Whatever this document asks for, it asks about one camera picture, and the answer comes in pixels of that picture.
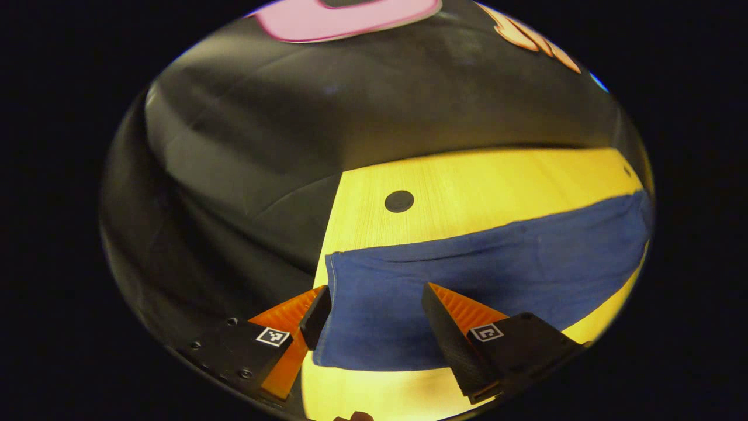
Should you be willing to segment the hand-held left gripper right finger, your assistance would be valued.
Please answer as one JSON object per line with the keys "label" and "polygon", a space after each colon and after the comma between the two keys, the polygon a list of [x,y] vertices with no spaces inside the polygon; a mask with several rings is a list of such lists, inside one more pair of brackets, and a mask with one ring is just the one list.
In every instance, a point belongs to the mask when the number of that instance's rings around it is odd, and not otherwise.
{"label": "hand-held left gripper right finger", "polygon": [[428,283],[422,307],[462,394],[503,402],[545,380],[587,349],[530,312],[505,315]]}

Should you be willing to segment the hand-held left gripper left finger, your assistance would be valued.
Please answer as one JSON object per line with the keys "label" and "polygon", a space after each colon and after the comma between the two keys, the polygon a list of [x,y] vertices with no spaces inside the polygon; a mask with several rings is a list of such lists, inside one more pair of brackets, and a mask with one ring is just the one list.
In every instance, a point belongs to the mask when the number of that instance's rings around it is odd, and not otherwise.
{"label": "hand-held left gripper left finger", "polygon": [[328,286],[318,286],[252,318],[230,318],[178,353],[250,399],[285,404],[330,311]]}

